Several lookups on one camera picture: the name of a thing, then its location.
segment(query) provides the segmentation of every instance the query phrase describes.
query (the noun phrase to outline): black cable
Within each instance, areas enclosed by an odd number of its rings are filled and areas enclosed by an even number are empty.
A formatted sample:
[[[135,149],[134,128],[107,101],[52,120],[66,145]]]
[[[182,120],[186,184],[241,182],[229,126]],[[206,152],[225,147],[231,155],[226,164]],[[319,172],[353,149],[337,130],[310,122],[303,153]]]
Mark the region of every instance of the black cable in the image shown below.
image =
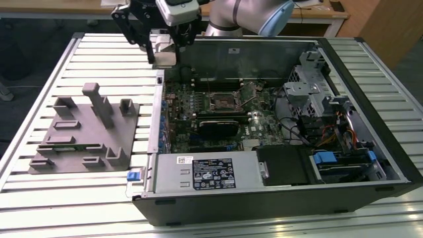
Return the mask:
[[[291,117],[283,117],[283,118],[281,118],[281,119],[279,119],[281,125],[283,126],[285,129],[287,129],[287,130],[290,131],[290,133],[293,133],[293,134],[301,139],[301,141],[302,141],[307,146],[317,147],[314,144],[310,143],[310,141],[309,141],[301,134],[298,134],[290,127],[287,127],[287,126],[283,124],[283,122],[282,122],[283,119],[291,119],[293,121],[297,121],[297,118],[291,118]]]
[[[294,2],[295,5],[299,7],[299,14],[302,15],[302,23],[303,24],[303,8],[297,4],[297,2]]]
[[[291,129],[290,129],[290,139],[289,139],[289,143],[290,143],[291,141],[294,141],[294,140],[302,141],[301,139],[293,139],[293,130],[294,130],[294,128],[297,128],[297,127],[298,127],[298,125],[293,126]]]

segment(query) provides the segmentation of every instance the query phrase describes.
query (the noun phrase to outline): cable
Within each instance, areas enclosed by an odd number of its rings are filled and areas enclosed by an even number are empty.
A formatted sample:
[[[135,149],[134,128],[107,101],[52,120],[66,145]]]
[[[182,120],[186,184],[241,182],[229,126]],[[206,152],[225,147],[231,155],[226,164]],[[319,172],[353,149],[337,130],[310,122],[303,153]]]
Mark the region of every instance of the cable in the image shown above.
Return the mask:
[[[337,138],[337,135],[333,134],[321,144],[317,145],[317,147],[321,147],[322,145],[330,143]]]
[[[351,133],[353,147],[354,147],[354,149],[357,149],[357,144],[355,144],[355,142],[357,142],[357,134],[355,134],[355,131],[350,130],[350,129],[347,131]]]
[[[297,118],[285,117],[285,118],[281,118],[279,121],[282,121],[283,119],[297,120]],[[307,146],[315,147],[315,145],[311,144],[310,141],[309,141],[301,134],[298,134],[290,127],[287,127],[287,126],[283,124],[283,122],[281,122],[281,125],[283,126],[285,129],[287,129],[287,130],[290,131],[290,133],[293,133],[293,134],[301,139],[301,141],[302,141]]]
[[[330,128],[330,127],[334,127],[335,125],[327,125],[325,128],[323,128],[323,131],[322,131],[322,140],[325,138],[325,132],[326,132],[326,129]]]
[[[298,140],[298,141],[302,141],[301,139],[293,139],[293,129],[298,127],[297,125],[291,127],[291,130],[290,130],[290,139],[289,139],[289,143],[294,140]]]
[[[299,7],[299,14],[302,15],[302,23],[303,24],[303,8],[297,4],[297,2],[294,2],[295,5]]]

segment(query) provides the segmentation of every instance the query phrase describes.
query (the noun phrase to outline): sticker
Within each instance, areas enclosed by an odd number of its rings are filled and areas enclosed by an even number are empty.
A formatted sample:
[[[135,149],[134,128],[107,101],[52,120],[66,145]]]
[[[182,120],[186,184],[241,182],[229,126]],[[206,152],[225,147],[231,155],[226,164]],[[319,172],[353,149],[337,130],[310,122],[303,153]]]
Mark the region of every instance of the sticker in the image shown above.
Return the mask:
[[[178,156],[176,157],[176,163],[178,164],[192,164],[192,156]]]
[[[191,163],[195,190],[237,188],[233,159],[191,159]]]

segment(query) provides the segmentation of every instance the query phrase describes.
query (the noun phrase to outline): aluminum extrusion table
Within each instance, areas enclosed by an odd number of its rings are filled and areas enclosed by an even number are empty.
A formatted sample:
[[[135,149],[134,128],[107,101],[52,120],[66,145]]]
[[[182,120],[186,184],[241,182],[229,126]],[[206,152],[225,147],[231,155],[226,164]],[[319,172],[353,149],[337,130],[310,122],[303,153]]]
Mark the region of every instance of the aluminum extrusion table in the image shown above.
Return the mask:
[[[417,167],[423,172],[423,107],[366,43],[330,39],[355,80]],[[131,167],[147,163],[156,70],[120,34],[76,34],[0,161],[2,237],[422,237],[423,188],[353,213],[154,227],[126,196],[127,172],[30,175],[31,158],[52,122],[58,96],[76,103],[86,82],[98,82],[111,103],[140,103]],[[341,93],[343,86],[333,80]]]

